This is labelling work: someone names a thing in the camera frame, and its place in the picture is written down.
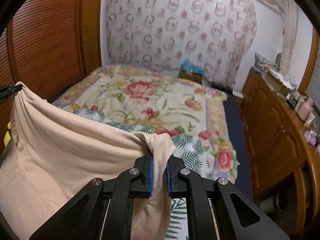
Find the beige fabric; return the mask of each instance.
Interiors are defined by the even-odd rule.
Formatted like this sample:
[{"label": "beige fabric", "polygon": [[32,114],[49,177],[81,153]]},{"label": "beige fabric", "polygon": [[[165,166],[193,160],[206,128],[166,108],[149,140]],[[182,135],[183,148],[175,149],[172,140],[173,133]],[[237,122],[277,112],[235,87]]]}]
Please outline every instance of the beige fabric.
[{"label": "beige fabric", "polygon": [[171,202],[163,173],[175,150],[168,134],[127,133],[84,119],[43,101],[25,85],[14,98],[11,124],[17,146],[0,169],[0,209],[21,240],[92,178],[112,179],[133,167],[147,145],[154,155],[153,193],[134,201],[132,239],[164,238]]}]

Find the curtain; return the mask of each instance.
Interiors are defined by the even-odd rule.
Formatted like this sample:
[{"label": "curtain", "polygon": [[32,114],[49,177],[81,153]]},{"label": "curtain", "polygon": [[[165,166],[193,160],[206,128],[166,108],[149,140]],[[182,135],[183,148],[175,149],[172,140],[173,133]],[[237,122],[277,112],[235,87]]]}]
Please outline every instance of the curtain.
[{"label": "curtain", "polygon": [[177,70],[185,58],[210,80],[229,85],[251,46],[252,0],[108,0],[111,62]]},{"label": "curtain", "polygon": [[284,22],[283,50],[280,61],[280,73],[285,75],[289,72],[293,47],[296,41],[298,29],[298,5],[294,0],[283,0]]}]

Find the bottle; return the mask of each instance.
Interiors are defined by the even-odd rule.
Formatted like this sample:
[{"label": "bottle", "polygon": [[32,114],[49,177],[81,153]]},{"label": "bottle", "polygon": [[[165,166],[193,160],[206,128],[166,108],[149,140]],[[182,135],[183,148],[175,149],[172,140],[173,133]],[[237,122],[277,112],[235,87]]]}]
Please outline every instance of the bottle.
[{"label": "bottle", "polygon": [[300,109],[298,110],[298,116],[300,119],[305,122],[311,113],[311,106],[313,105],[313,101],[311,98],[308,98],[306,102],[302,104]]}]

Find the floral bedspread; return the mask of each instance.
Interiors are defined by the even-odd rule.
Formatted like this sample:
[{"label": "floral bedspread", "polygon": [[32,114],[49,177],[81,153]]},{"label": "floral bedspread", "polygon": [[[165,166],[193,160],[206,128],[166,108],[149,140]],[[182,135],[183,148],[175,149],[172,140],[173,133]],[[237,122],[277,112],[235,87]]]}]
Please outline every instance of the floral bedspread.
[{"label": "floral bedspread", "polygon": [[223,109],[227,95],[185,79],[121,65],[97,68],[53,105],[90,117],[103,114],[130,132],[135,126],[157,134],[191,135],[201,140],[211,178],[237,176],[236,152],[228,138]]}]

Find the leaf-patterned sheet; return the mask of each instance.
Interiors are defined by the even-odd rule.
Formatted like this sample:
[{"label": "leaf-patterned sheet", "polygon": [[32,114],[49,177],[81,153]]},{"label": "leaf-patterned sheet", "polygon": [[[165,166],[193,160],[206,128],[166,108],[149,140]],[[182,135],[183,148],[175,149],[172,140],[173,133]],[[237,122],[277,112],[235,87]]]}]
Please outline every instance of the leaf-patterned sheet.
[{"label": "leaf-patterned sheet", "polygon": [[[67,90],[53,105],[128,132],[169,133],[174,155],[201,176],[235,182],[236,152],[223,109],[227,95],[189,80],[124,66],[104,66]],[[172,201],[166,239],[188,235],[186,202]]]}]

